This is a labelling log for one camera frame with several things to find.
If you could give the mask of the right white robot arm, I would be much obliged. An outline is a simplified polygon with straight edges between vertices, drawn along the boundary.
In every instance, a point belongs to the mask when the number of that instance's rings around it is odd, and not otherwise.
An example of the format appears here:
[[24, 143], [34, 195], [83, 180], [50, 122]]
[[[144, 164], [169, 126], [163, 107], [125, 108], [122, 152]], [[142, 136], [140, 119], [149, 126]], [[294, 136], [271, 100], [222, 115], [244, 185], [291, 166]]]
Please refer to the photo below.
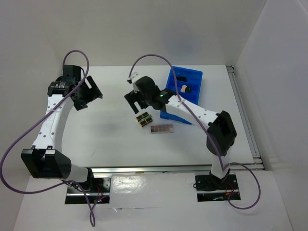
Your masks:
[[176, 115], [200, 128], [206, 135], [206, 147], [212, 153], [210, 183], [216, 189], [222, 188], [230, 173], [228, 150], [233, 146], [237, 132], [226, 111], [213, 112], [202, 108], [184, 98], [178, 89], [160, 90], [148, 76], [137, 73], [129, 76], [127, 82], [132, 85], [131, 92], [125, 95], [134, 113], [140, 109], [152, 107]]

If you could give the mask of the black square compact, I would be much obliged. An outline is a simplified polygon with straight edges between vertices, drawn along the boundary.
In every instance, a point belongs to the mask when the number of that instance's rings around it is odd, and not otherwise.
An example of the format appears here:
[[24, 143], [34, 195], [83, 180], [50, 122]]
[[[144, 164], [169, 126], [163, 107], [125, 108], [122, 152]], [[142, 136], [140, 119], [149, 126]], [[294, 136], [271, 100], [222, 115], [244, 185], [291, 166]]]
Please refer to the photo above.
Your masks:
[[180, 76], [180, 77], [177, 77], [177, 81], [187, 82], [187, 78]]

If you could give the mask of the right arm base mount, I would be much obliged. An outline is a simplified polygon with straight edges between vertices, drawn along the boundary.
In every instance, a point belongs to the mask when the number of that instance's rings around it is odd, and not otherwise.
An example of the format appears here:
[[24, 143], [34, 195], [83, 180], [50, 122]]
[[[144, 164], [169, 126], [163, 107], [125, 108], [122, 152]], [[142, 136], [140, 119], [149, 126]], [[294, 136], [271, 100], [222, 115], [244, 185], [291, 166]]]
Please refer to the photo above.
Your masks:
[[196, 190], [197, 202], [240, 201], [241, 195], [235, 173], [230, 173], [221, 183], [214, 180], [209, 171], [195, 173], [193, 188]]

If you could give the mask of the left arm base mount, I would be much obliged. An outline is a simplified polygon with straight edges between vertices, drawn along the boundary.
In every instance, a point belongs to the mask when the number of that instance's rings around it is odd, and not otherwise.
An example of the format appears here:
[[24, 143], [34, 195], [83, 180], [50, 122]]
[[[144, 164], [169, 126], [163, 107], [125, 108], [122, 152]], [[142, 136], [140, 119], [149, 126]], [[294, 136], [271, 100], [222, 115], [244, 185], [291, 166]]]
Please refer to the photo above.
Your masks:
[[[91, 204], [110, 203], [111, 176], [92, 178], [90, 182], [80, 183]], [[65, 204], [80, 205], [86, 204], [86, 198], [83, 191], [75, 183], [67, 186]]]

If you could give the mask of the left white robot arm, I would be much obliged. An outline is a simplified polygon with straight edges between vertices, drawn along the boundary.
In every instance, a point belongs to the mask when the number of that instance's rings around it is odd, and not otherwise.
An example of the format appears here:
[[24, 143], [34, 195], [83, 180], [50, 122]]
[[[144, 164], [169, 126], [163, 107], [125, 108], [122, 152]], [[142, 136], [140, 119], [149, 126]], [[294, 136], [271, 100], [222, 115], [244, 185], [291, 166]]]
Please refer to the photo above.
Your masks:
[[62, 139], [66, 121], [72, 108], [77, 111], [87, 104], [103, 97], [91, 76], [81, 81], [82, 68], [64, 65], [63, 74], [48, 87], [46, 115], [39, 134], [31, 148], [23, 149], [21, 159], [31, 176], [37, 179], [73, 180], [84, 192], [95, 186], [93, 172], [79, 167], [62, 153]]

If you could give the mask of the green round compact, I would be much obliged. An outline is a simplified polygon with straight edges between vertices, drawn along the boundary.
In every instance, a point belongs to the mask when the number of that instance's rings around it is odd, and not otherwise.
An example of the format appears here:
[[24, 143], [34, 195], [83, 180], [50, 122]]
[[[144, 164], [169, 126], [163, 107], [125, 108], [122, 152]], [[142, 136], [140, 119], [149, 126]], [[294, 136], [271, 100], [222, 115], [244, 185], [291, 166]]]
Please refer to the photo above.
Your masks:
[[191, 93], [192, 91], [192, 88], [190, 86], [187, 86], [186, 89], [185, 89], [185, 92], [186, 93]]

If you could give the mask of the beige makeup sponge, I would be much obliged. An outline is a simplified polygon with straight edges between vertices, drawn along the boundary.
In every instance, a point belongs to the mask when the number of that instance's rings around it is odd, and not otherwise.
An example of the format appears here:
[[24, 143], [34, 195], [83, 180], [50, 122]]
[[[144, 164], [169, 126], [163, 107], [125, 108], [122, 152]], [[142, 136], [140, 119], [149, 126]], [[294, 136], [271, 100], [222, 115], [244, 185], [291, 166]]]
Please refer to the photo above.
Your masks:
[[187, 87], [187, 85], [182, 85], [180, 91], [181, 91], [181, 92], [185, 92], [186, 87]]

